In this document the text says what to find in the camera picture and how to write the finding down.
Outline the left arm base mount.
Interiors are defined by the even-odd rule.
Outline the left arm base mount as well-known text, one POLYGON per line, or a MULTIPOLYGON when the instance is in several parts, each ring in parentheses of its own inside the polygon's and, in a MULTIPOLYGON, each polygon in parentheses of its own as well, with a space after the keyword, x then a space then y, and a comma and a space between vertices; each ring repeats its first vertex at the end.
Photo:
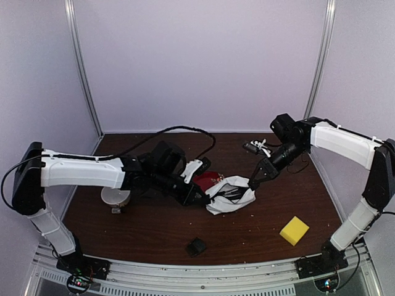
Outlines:
POLYGON ((73 253, 58 256, 56 268, 86 279, 106 280, 110 261, 73 253))

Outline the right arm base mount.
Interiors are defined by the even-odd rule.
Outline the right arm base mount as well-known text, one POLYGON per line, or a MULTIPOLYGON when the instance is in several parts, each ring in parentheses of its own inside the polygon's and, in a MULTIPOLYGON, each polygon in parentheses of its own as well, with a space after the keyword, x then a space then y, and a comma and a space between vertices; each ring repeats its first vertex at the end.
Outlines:
POLYGON ((300 257, 295 261, 295 265, 299 279, 334 273, 339 269, 343 269, 349 266, 348 261, 344 255, 341 255, 339 258, 333 261, 329 260, 322 254, 313 255, 310 257, 300 257))

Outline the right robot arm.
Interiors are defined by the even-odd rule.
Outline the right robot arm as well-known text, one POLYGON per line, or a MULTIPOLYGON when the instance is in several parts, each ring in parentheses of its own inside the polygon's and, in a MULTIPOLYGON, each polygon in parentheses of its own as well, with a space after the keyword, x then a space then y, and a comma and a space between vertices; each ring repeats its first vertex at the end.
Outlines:
POLYGON ((384 213, 394 198, 394 140, 382 140, 351 131, 329 119, 294 120, 287 113, 270 125, 278 144, 266 140, 244 143, 244 149, 261 155, 249 179, 249 187, 280 175, 304 153, 311 153, 325 186, 338 209, 342 225, 323 244, 317 268, 331 271, 340 255, 384 213))

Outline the white zipper pouch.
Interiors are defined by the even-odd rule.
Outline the white zipper pouch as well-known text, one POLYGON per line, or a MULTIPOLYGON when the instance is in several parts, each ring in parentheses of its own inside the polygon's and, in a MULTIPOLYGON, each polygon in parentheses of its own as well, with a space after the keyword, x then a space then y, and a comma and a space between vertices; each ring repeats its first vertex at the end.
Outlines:
POLYGON ((249 185, 249 179, 230 176, 206 190, 210 197, 206 210, 213 215, 236 212, 256 200, 255 191, 249 185))

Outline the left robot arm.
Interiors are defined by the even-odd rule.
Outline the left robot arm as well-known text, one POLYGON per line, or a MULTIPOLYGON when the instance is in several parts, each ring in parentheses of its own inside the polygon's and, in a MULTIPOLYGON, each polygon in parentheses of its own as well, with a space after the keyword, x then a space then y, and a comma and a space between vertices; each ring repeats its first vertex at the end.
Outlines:
POLYGON ((44 149, 41 142, 33 142, 23 159, 9 169, 15 176, 12 200, 7 206, 27 216, 65 264, 74 273, 82 274, 89 261, 76 236, 45 202, 47 187, 97 186, 130 192, 154 189, 172 196, 182 206, 207 205, 210 197, 193 177, 209 165, 207 158, 187 162, 182 149, 165 141, 137 157, 60 154, 44 149))

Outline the yellow sponge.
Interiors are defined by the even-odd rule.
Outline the yellow sponge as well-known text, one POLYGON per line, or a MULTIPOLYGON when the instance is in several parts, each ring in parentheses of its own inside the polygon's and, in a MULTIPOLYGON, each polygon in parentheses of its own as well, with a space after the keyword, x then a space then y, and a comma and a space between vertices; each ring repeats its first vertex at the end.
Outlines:
POLYGON ((280 236, 292 246, 295 246, 308 230, 309 226, 297 216, 294 216, 280 231, 280 236))

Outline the black clipper guard comb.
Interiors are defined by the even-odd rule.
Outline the black clipper guard comb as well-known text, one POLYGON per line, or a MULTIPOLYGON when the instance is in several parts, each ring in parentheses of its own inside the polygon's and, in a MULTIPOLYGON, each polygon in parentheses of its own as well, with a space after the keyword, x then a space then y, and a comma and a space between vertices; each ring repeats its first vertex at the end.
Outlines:
POLYGON ((186 253, 190 256, 190 257, 196 257, 198 255, 200 255, 202 252, 204 252, 206 250, 206 243, 198 238, 195 237, 185 248, 186 253))

